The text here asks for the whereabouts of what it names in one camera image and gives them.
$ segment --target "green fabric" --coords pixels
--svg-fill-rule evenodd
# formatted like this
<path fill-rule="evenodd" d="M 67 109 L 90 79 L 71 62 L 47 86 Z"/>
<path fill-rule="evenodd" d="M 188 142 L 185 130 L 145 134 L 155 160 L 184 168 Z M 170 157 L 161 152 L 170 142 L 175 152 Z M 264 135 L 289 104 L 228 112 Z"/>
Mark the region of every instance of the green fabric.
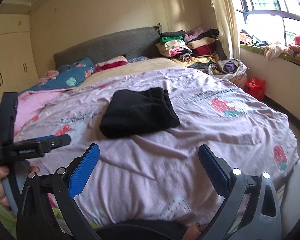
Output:
<path fill-rule="evenodd" d="M 260 54 L 260 55 L 264 55 L 264 53 L 265 53 L 265 49 L 256 47 L 256 46 L 240 44 L 240 48 L 251 51 L 256 54 Z M 278 58 L 282 58 L 284 60 L 290 61 L 290 62 L 300 66 L 300 61 L 297 61 L 294 58 L 291 58 L 289 55 L 281 54 Z"/>
<path fill-rule="evenodd" d="M 173 41 L 173 40 L 183 40 L 182 36 L 178 36 L 178 37 L 173 37 L 173 38 L 169 38 L 169 37 L 162 37 L 160 43 L 161 44 L 165 44 L 168 41 Z"/>
<path fill-rule="evenodd" d="M 58 219 L 61 229 L 64 232 L 69 233 L 70 230 L 63 219 L 60 209 L 54 208 L 53 212 L 54 212 L 54 215 L 56 216 L 56 218 Z M 5 210 L 3 208 L 3 206 L 1 206 L 1 205 L 0 205 L 0 221 L 4 225 L 4 227 L 10 232 L 10 234 L 14 238 L 17 238 L 17 232 L 16 232 L 17 219 L 12 215 L 12 213 L 10 211 Z M 90 225 L 92 226 L 93 229 L 97 229 L 97 228 L 101 227 L 100 225 L 97 225 L 92 222 L 90 222 Z"/>

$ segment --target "wall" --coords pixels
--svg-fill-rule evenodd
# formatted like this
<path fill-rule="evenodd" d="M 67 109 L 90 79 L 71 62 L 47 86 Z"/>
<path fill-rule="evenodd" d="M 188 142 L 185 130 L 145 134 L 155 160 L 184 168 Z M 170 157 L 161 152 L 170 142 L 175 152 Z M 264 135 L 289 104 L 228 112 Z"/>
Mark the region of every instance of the wall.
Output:
<path fill-rule="evenodd" d="M 244 49 L 240 60 L 249 68 L 248 78 L 265 80 L 266 96 L 300 120 L 300 66 L 280 58 L 264 61 L 262 55 Z"/>
<path fill-rule="evenodd" d="M 38 75 L 54 69 L 53 54 L 81 42 L 158 23 L 163 31 L 190 30 L 207 13 L 199 0 L 51 0 L 30 15 Z"/>
<path fill-rule="evenodd" d="M 198 0 L 201 22 L 204 23 L 206 26 L 217 29 L 217 19 L 214 8 L 211 7 L 210 0 Z"/>

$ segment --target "metal screw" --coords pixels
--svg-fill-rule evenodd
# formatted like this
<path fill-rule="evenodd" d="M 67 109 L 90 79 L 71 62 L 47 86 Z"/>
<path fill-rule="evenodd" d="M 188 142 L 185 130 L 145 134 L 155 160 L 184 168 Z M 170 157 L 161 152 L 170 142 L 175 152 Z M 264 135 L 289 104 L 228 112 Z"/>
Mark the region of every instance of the metal screw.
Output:
<path fill-rule="evenodd" d="M 35 173 L 34 173 L 34 172 L 30 172 L 30 173 L 28 174 L 28 178 L 30 178 L 30 179 L 32 179 L 34 176 L 35 176 Z"/>
<path fill-rule="evenodd" d="M 60 169 L 58 169 L 57 173 L 59 175 L 65 174 L 66 173 L 66 169 L 65 168 L 60 168 Z"/>

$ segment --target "red clothing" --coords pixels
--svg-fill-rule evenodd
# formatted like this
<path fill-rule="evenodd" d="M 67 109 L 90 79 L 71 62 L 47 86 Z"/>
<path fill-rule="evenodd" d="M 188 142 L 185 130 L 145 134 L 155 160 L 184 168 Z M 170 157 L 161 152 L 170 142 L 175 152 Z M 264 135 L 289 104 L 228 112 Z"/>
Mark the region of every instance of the red clothing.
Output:
<path fill-rule="evenodd" d="M 192 52 L 196 56 L 203 56 L 208 54 L 213 54 L 216 51 L 216 43 L 210 43 L 207 45 L 203 45 L 201 47 L 198 47 L 196 49 L 193 49 Z"/>
<path fill-rule="evenodd" d="M 127 64 L 127 62 L 125 62 L 125 61 L 117 61 L 117 62 L 114 62 L 111 64 L 106 64 L 104 66 L 98 66 L 97 68 L 95 68 L 94 72 L 96 73 L 96 72 L 100 72 L 100 71 L 107 70 L 110 68 L 120 67 L 120 66 L 123 66 L 126 64 Z"/>

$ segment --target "gray headboard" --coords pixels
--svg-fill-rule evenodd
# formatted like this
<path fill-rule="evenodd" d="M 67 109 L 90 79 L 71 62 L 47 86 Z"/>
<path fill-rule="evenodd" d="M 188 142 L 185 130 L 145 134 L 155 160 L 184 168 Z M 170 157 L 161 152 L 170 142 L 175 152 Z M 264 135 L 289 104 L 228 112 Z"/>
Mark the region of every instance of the gray headboard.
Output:
<path fill-rule="evenodd" d="M 127 59 L 140 56 L 159 57 L 156 44 L 160 40 L 161 25 L 127 30 L 101 36 L 53 55 L 56 66 L 72 64 L 88 57 L 94 64 L 126 55 Z"/>

